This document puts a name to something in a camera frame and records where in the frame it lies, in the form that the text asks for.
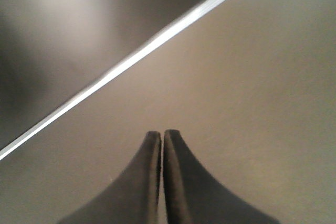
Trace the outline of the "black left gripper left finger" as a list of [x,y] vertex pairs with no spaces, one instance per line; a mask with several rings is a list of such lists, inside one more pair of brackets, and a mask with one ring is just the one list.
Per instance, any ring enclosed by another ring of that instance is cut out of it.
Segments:
[[149,131],[119,177],[60,223],[157,223],[160,172],[161,137]]

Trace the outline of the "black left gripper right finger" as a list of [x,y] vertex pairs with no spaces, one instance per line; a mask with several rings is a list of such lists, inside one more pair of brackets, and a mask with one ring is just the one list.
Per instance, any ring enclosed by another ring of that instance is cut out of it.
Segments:
[[164,133],[163,180],[168,223],[279,222],[218,182],[178,130]]

